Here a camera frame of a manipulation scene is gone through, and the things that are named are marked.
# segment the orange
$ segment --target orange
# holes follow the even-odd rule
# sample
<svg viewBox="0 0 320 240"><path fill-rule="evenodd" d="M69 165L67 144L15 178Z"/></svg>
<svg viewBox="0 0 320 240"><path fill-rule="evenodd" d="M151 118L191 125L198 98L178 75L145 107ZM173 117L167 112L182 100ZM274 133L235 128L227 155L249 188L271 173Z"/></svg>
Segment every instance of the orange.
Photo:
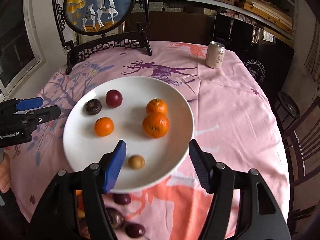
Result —
<svg viewBox="0 0 320 240"><path fill-rule="evenodd" d="M98 136L107 136L113 132L113 121L108 117L102 117L94 125L94 132Z"/></svg>
<svg viewBox="0 0 320 240"><path fill-rule="evenodd" d="M79 208L77 208L77 215L78 215L78 218L85 218L84 211Z"/></svg>
<svg viewBox="0 0 320 240"><path fill-rule="evenodd" d="M164 136L169 130L169 120L162 113L152 112L142 121L142 128L147 135L153 138Z"/></svg>
<svg viewBox="0 0 320 240"><path fill-rule="evenodd" d="M147 104L146 111L147 111L147 114L151 112L166 114L168 111L168 106L162 99L156 98L151 100Z"/></svg>

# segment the beverage can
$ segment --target beverage can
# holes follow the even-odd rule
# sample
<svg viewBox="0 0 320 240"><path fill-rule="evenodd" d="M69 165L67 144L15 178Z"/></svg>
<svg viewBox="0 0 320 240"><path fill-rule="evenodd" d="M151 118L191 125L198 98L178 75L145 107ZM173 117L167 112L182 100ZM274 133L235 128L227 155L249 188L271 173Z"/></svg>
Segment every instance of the beverage can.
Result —
<svg viewBox="0 0 320 240"><path fill-rule="evenodd" d="M225 53L225 47L223 44L215 41L211 41L208 45L207 56L205 58L205 64L210 68L221 68L223 57Z"/></svg>

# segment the deer embroidery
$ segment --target deer embroidery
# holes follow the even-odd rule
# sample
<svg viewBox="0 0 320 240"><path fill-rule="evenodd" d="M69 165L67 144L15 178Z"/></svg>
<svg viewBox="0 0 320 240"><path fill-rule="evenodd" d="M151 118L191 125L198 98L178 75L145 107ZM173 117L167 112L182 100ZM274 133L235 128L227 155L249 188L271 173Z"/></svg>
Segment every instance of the deer embroidery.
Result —
<svg viewBox="0 0 320 240"><path fill-rule="evenodd" d="M108 0L110 5L109 8L105 8L105 0L97 0L97 6L98 6L98 10L97 10L97 14L98 14L98 23L100 28L104 28L104 24L101 21L101 16L103 13L109 13L111 15L111 17L108 17L108 19L112 19L112 25L115 25L115 22L113 20L114 17L116 17L118 15L118 12L115 9L115 3L113 0Z"/></svg>
<svg viewBox="0 0 320 240"><path fill-rule="evenodd" d="M182 82L178 82L175 80L172 80L170 77L172 76L172 73L175 74L181 74L181 75L186 75L186 76L196 76L193 74L187 74L187 73L183 73L180 72L179 70L185 70L185 69L196 69L197 67L193 67L193 68L171 68L171 67L167 67L167 66L163 66L163 65L155 65L154 62L149 62L149 63L144 63L143 61L137 61L136 63L131 63L130 66L124 66L126 69L130 69L134 71L132 72L122 72L123 75L128 75L128 74L132 74L132 73L136 73L138 71L140 71L141 69L144 68L153 68L153 72L151 77L162 80L168 84L172 84L175 86L179 86L182 85ZM190 83L193 82L195 79L192 79L188 82L184 82L184 83Z"/></svg>
<svg viewBox="0 0 320 240"><path fill-rule="evenodd" d="M86 14L83 16L82 18L82 22L83 22L83 29L85 32L87 32L87 28L85 27L85 23L87 22L87 20L91 19L92 20L92 28L94 30L96 30L96 23L95 23L95 18L96 18L96 13L94 12L94 10L92 9L93 7L93 4L90 5L88 8L87 8L87 12Z"/></svg>

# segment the bolt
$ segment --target bolt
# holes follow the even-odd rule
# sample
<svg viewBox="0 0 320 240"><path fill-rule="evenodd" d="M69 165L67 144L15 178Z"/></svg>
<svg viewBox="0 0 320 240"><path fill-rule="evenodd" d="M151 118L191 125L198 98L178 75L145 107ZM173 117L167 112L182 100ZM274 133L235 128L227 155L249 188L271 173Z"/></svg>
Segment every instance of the bolt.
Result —
<svg viewBox="0 0 320 240"><path fill-rule="evenodd" d="M65 170L58 171L58 175L61 176L61 177L64 176L66 173L67 172Z"/></svg>
<svg viewBox="0 0 320 240"><path fill-rule="evenodd" d="M99 168L99 164L98 163L92 163L90 165L90 169L92 169L92 170L96 170L97 168Z"/></svg>
<svg viewBox="0 0 320 240"><path fill-rule="evenodd" d="M250 172L252 175L255 175L255 176L259 174L259 171L257 171L256 169L251 169Z"/></svg>
<svg viewBox="0 0 320 240"><path fill-rule="evenodd" d="M220 170L223 170L226 167L226 165L224 163L217 163L216 166Z"/></svg>

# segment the table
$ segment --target table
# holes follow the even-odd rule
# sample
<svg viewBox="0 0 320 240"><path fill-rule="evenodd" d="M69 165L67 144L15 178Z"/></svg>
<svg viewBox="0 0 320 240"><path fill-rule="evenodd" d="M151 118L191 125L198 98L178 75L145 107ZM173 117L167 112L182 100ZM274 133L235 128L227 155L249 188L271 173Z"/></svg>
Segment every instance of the table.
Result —
<svg viewBox="0 0 320 240"><path fill-rule="evenodd" d="M203 151L233 170L260 171L283 212L288 216L288 164L269 102L234 52L226 51L222 68L204 64L206 46L150 43L153 56L143 49L111 48L77 64L67 76L56 72L38 96L44 106L61 108L58 120L38 126L30 143L11 147L12 190L28 221L41 195L60 169L72 172L62 145L63 128L76 102L88 91L123 76L150 76L177 88L195 118L195 138ZM132 203L119 206L126 219L146 227L150 240L195 240L212 200L200 186L189 156L171 176L153 188L131 194ZM236 229L239 191L235 191L227 237ZM124 233L118 238L129 239Z"/></svg>

